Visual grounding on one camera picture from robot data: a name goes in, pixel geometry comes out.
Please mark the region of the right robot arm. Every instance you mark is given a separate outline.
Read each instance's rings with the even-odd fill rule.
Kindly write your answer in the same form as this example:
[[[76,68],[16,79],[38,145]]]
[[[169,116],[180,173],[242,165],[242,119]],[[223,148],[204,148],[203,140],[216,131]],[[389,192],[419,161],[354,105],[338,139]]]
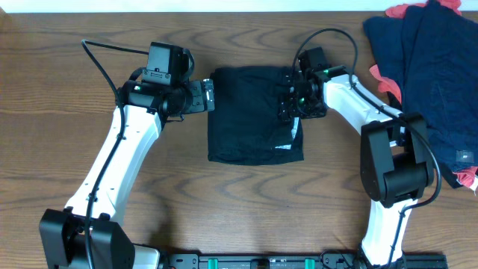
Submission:
[[[421,198],[438,171],[424,118],[377,99],[351,69],[331,66],[320,47],[298,52],[294,60],[291,89],[279,100],[279,119],[321,118],[333,110],[361,137],[360,177],[371,202],[356,268],[407,268],[406,225],[413,209],[433,201]]]

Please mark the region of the black shorts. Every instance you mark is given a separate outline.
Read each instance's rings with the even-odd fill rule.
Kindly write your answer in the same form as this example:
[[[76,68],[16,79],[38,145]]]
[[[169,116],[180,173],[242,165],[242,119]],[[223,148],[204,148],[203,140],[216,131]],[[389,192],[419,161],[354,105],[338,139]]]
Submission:
[[[281,96],[289,93],[289,67],[220,67],[210,75],[215,109],[208,112],[208,160],[235,165],[302,161],[299,118],[279,118]]]

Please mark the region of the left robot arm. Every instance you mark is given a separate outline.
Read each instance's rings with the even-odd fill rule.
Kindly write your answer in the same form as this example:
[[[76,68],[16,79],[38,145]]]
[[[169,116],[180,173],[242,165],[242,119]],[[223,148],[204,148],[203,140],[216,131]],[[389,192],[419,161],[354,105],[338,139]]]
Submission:
[[[64,209],[44,212],[39,231],[49,268],[168,268],[169,256],[135,244],[122,228],[137,174],[167,123],[214,110],[210,79],[191,80],[188,49],[151,43],[145,67],[113,87],[113,120],[87,177]]]

